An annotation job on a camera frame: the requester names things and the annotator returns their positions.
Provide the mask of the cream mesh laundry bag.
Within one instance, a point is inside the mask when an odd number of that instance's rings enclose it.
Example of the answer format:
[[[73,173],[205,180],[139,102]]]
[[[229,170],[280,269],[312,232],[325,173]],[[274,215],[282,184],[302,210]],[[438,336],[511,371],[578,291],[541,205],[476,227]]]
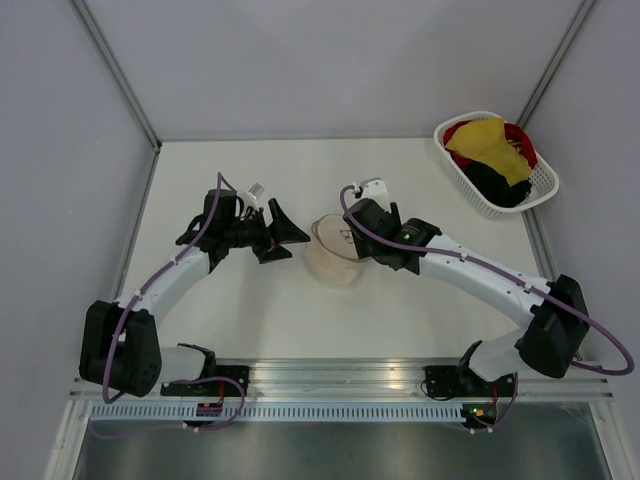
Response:
[[[356,252],[351,230],[337,213],[329,213],[312,222],[311,241],[304,250],[309,272],[333,287],[354,284],[362,272],[364,260]]]

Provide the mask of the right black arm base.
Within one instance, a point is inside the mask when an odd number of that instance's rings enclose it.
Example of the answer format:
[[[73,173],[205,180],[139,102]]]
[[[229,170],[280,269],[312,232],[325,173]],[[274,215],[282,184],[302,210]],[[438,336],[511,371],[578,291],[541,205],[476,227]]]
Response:
[[[468,368],[454,365],[426,366],[420,387],[428,398],[437,401],[479,396],[484,389]]]

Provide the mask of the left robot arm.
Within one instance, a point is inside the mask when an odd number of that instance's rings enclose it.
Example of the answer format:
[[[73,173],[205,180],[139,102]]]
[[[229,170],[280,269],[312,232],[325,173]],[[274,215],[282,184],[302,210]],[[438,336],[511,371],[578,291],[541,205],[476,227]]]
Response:
[[[87,310],[79,359],[81,379],[109,392],[144,397],[158,384],[206,396],[218,384],[214,351],[194,344],[160,344],[158,328],[176,304],[234,249],[248,248],[261,264],[291,258],[290,244],[310,242],[276,199],[265,209],[233,190],[210,190],[203,211],[178,237],[166,263],[141,287]]]

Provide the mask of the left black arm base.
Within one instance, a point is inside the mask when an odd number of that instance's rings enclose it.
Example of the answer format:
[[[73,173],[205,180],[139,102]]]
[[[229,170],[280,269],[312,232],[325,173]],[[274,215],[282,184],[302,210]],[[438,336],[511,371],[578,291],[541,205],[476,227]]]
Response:
[[[160,389],[163,397],[203,397],[240,398],[250,385],[251,368],[248,365],[218,365],[213,373],[214,380],[194,383],[182,381],[168,383]]]

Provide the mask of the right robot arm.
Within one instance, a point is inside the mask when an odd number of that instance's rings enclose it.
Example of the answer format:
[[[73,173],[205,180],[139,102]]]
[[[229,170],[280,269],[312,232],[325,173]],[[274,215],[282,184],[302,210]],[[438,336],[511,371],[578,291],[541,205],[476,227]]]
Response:
[[[516,330],[478,340],[455,367],[459,388],[478,395],[492,382],[521,371],[563,378],[589,327],[579,284],[550,281],[476,255],[440,228],[418,218],[402,221],[396,208],[362,198],[344,212],[359,257],[395,271],[445,282],[508,317]]]

